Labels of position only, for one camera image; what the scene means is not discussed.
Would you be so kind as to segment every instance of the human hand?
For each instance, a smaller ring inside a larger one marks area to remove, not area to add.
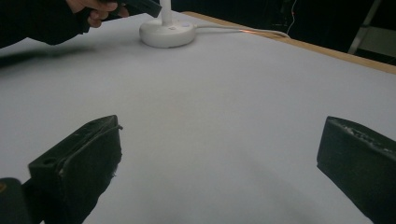
[[[114,11],[118,7],[117,2],[102,2],[98,0],[66,0],[66,3],[70,6],[73,13],[80,12],[84,7],[92,8],[93,10],[87,20],[88,24],[93,28],[100,27],[102,20],[108,17],[108,12]],[[129,16],[129,12],[124,6],[120,7],[119,16],[123,18]]]

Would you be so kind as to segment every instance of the dark background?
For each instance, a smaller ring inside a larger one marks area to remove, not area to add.
[[[297,0],[295,23],[289,35],[293,39],[347,52],[373,2]],[[172,0],[174,11],[193,11],[253,28],[282,32],[287,32],[292,23],[293,4],[294,0]],[[395,13],[396,0],[383,0],[372,25],[396,30]]]

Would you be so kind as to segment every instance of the person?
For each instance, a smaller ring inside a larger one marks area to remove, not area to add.
[[[122,4],[118,17],[109,18],[116,8],[117,2],[104,0],[0,0],[0,48],[26,37],[57,45],[88,32],[85,26],[100,27],[104,20],[130,16],[131,10],[137,14]]]

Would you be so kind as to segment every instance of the black sleeve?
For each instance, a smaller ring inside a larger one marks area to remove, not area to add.
[[[0,0],[0,48],[26,37],[57,45],[82,33],[65,0]]]

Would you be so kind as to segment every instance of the black handheld object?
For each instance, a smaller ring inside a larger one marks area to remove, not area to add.
[[[396,142],[359,123],[328,117],[318,168],[375,224],[396,223]]]
[[[81,224],[121,159],[116,116],[93,120],[29,164],[21,185],[0,179],[0,223]]]
[[[130,15],[135,15],[138,13],[147,13],[150,16],[157,18],[160,15],[162,7],[152,0],[117,0],[119,6],[116,10],[110,12],[111,15],[117,16],[120,12],[120,8],[122,4],[125,4],[128,7],[132,7],[134,10],[129,10]],[[88,17],[90,16],[92,9],[85,8],[82,11],[83,18],[83,32],[88,33],[90,30],[90,25],[88,24]]]

